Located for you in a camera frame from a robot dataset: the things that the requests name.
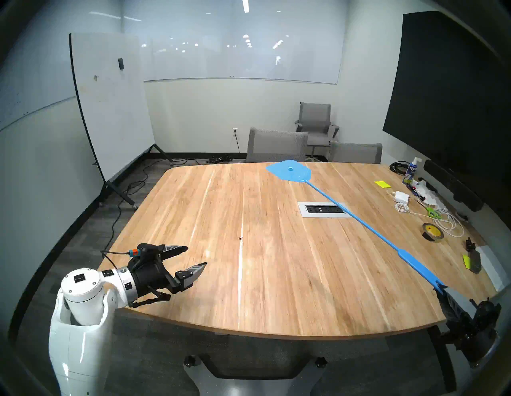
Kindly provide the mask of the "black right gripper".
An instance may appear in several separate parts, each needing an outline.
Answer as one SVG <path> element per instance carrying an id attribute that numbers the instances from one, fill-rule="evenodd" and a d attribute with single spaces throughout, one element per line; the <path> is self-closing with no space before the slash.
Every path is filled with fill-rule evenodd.
<path id="1" fill-rule="evenodd" d="M 441 292 L 436 291 L 436 296 L 449 329 L 441 333 L 441 343 L 453 344 L 463 353 L 470 367 L 486 363 L 500 343 L 496 324 L 501 304 L 494 304 L 489 299 L 476 304 L 447 286 L 441 286 Z"/>

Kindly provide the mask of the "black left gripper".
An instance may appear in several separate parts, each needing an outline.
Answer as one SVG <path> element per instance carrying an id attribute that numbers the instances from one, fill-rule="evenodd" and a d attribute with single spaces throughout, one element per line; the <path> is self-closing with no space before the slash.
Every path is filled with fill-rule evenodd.
<path id="1" fill-rule="evenodd" d="M 137 256 L 128 262 L 128 270 L 137 290 L 135 301 L 128 304 L 130 308 L 170 301 L 172 294 L 190 288 L 207 266 L 207 262 L 193 265 L 175 272 L 174 278 L 163 266 L 162 259 L 185 253 L 188 246 L 159 245 L 158 249 L 159 258 L 142 260 L 141 256 Z"/>

